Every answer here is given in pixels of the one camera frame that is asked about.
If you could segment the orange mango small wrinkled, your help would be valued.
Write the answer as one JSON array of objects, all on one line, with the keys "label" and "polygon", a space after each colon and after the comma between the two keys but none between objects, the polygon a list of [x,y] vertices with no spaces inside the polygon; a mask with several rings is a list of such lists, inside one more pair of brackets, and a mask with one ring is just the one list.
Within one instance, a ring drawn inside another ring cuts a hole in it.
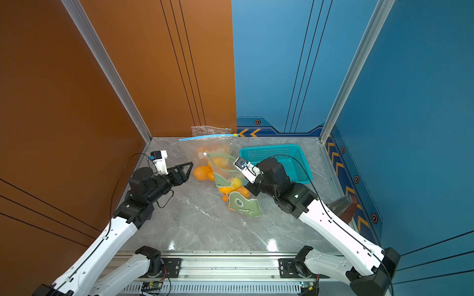
[{"label": "orange mango small wrinkled", "polygon": [[[238,189],[235,189],[233,192],[231,193],[234,193],[234,192],[239,192],[243,197],[245,197],[246,199],[249,199],[250,196],[251,196],[251,193],[245,188],[245,187],[239,187]],[[223,197],[222,197],[222,200],[224,202],[227,202],[228,201],[228,198],[230,196],[230,194],[224,194]]]}]

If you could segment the blue zipper clear bag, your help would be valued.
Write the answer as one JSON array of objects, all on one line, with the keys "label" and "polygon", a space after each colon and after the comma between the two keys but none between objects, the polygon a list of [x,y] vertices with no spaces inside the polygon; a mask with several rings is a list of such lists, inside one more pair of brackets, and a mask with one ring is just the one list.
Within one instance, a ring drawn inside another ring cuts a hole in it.
[{"label": "blue zipper clear bag", "polygon": [[198,181],[214,181],[217,171],[233,170],[238,147],[237,134],[211,134],[180,139],[189,161],[194,164],[193,176]]}]

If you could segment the small yellow mango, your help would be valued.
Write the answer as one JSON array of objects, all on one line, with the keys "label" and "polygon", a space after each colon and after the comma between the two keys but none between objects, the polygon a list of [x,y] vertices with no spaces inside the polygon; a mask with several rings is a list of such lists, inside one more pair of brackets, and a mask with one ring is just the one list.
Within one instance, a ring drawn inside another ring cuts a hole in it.
[{"label": "small yellow mango", "polygon": [[239,187],[242,187],[243,186],[243,182],[241,179],[239,178],[232,178],[231,179],[231,187],[233,189],[238,189]]}]

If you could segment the green printed zip bag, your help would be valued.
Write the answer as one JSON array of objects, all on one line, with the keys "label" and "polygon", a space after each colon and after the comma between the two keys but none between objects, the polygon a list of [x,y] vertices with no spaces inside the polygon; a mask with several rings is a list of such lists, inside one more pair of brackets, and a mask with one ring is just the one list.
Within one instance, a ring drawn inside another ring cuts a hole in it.
[{"label": "green printed zip bag", "polygon": [[[232,178],[239,178],[245,187],[248,183],[246,178],[234,166],[237,158],[229,154],[207,154],[208,164],[214,172],[215,184],[218,187],[231,186]],[[263,216],[263,211],[259,201],[251,193],[249,199],[243,197],[239,192],[231,193],[227,203],[229,210],[240,213],[248,218],[257,218]]]}]

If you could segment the clear zip-top bag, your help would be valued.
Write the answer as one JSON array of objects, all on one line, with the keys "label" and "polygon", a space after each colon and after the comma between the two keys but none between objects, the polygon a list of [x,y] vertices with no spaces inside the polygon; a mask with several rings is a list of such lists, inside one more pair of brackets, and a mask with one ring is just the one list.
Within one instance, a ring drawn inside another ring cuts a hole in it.
[{"label": "clear zip-top bag", "polygon": [[215,134],[233,134],[232,129],[229,128],[218,128],[212,126],[196,126],[191,127],[192,137],[197,136],[208,136]]}]

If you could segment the orange mango top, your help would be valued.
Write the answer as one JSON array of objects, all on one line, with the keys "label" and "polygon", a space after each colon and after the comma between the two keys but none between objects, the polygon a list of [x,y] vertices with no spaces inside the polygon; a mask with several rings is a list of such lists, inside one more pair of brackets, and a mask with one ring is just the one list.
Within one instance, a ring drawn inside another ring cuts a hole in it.
[{"label": "orange mango top", "polygon": [[229,194],[231,192],[233,192],[235,190],[235,188],[231,187],[231,186],[228,186],[228,187],[218,187],[218,190],[222,193],[222,194]]}]

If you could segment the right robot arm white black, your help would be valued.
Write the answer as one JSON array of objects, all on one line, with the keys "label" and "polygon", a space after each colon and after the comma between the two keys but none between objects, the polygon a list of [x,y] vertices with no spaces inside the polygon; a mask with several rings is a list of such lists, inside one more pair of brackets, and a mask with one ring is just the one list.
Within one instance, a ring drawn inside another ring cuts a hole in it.
[{"label": "right robot arm white black", "polygon": [[340,252],[333,256],[304,246],[294,259],[299,276],[328,276],[358,296],[394,295],[393,278],[400,261],[395,249],[384,249],[348,226],[323,203],[314,186],[291,181],[276,158],[252,165],[240,157],[234,166],[248,180],[246,188],[252,194],[272,197],[283,212],[316,230]]}]

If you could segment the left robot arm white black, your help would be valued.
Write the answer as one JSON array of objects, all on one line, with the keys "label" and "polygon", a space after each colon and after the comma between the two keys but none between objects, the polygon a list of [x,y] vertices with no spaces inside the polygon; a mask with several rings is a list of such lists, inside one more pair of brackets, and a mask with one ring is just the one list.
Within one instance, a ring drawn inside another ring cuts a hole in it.
[{"label": "left robot arm white black", "polygon": [[161,252],[143,246],[122,266],[105,277],[102,272],[122,246],[145,224],[158,200],[187,182],[192,162],[164,171],[142,167],[133,172],[124,201],[108,225],[83,255],[51,285],[41,284],[36,296],[115,296],[140,276],[164,274]]}]

